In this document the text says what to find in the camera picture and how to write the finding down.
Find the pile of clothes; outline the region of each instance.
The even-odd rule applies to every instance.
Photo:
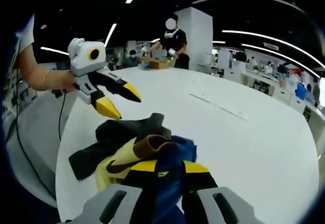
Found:
[[[153,224],[185,223],[177,207],[181,198],[182,163],[195,162],[192,140],[172,136],[162,126],[164,116],[153,113],[142,120],[107,120],[96,129],[97,143],[77,151],[69,161],[78,180],[96,175],[98,190],[123,183],[130,168],[141,161],[157,160],[158,189]]]

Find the white table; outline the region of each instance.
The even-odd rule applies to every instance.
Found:
[[[115,74],[142,96],[139,104],[109,95],[123,119],[164,114],[164,126],[174,135],[194,140],[197,162],[209,168],[216,183],[249,202],[264,223],[296,223],[312,203],[318,190],[318,163],[303,115],[256,90],[194,71],[131,68]],[[214,105],[189,92],[204,94]],[[247,121],[218,106],[242,112]],[[95,143],[95,129],[106,120],[92,106],[76,100],[56,166],[62,220],[78,216],[84,203],[97,193],[94,175],[78,182],[68,158]]]

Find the black cloth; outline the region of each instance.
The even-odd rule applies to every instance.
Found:
[[[187,54],[179,54],[175,61],[175,68],[182,68],[188,70],[189,56]]]
[[[160,38],[159,42],[167,51],[169,49],[179,51],[181,48],[183,48],[184,45],[187,45],[186,33],[183,30],[179,29],[172,38],[165,38],[165,35],[163,35]]]
[[[131,139],[136,143],[148,135],[161,135],[164,115],[153,113],[149,118],[132,120],[107,120],[96,129],[97,143],[79,150],[69,157],[71,168],[78,180],[89,177],[98,164]]]

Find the cardboard box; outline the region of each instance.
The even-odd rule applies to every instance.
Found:
[[[157,62],[157,61],[150,61],[149,67],[152,69],[167,69],[169,68],[166,62]]]

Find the black ceiling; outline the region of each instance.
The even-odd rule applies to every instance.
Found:
[[[271,36],[294,44],[324,62],[321,32],[325,27],[320,0],[283,0],[294,3],[305,14],[289,5],[271,0],[38,0],[35,19],[35,53],[40,62],[65,59],[63,55],[40,51],[41,46],[67,50],[72,38],[105,40],[117,23],[108,46],[124,45],[127,40],[152,40],[165,30],[169,13],[193,6],[214,19],[214,40],[234,47],[242,43],[263,47],[265,39],[248,35],[223,34],[221,30],[240,30]],[[319,65],[311,58],[286,45],[279,53],[308,67]]]

